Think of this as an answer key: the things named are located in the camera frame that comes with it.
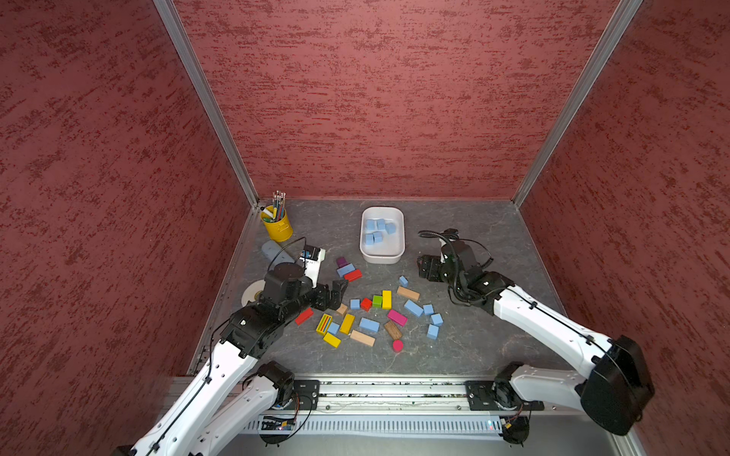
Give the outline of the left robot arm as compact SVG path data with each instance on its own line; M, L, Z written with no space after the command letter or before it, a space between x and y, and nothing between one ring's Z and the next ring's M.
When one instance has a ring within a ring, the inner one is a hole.
M306 311L336 310L349 282L316 284L304 267L281 263L266 273L257 300L231 315L202 370L163 418L116 455L218 455L266 410L293 397L294 375L259 363L286 326Z

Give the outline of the blue cube cluster c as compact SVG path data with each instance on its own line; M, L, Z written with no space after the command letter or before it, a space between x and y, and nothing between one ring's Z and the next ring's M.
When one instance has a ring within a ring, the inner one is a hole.
M443 318L441 317L440 313L435 313L434 315L431 315L431 323L437 327L440 327L443 325Z

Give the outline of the long blue block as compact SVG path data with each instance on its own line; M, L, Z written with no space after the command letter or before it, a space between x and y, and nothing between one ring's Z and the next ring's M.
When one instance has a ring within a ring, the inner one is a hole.
M424 314L424 310L422 307L420 307L416 302L413 302L412 300L408 300L404 308L410 312L411 314L415 315L416 317L421 317Z
M353 266L353 264L346 264L346 265L338 268L338 270L336 270L336 272L338 273L338 275L340 277L346 277L347 275L355 272L355 266Z

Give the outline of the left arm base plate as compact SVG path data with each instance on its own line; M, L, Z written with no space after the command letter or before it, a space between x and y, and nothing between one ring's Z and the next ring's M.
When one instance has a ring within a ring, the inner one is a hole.
M295 379L290 401L284 410L315 410L319 402L321 382L315 379Z

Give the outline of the blue cube lowest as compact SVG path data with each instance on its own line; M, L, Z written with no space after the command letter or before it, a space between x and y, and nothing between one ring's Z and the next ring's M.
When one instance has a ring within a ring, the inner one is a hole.
M427 338L431 340L437 340L440 328L435 325L430 325L427 330Z

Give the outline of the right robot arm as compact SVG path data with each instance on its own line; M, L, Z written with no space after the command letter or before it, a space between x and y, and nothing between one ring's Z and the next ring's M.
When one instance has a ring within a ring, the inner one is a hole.
M417 259L422 279L447 285L450 301L480 309L521 329L570 365L568 370L538 369L509 364L492 381L492 400L522 419L524 406L551 403L581 410L595 424L625 436L643 418L655 388L641 347L627 336L612 338L554 311L515 281L479 262L473 241L457 231L422 230L438 239L437 256Z

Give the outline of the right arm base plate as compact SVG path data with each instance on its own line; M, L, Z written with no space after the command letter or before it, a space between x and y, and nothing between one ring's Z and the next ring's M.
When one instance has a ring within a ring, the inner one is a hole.
M541 412L541 401L523 400L508 381L467 381L466 397L473 412Z

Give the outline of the white plastic tub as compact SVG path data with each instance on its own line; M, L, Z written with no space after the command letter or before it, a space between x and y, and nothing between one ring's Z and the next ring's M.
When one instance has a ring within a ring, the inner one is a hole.
M366 208L361 215L359 250L370 264L399 262L406 250L402 211L391 206Z

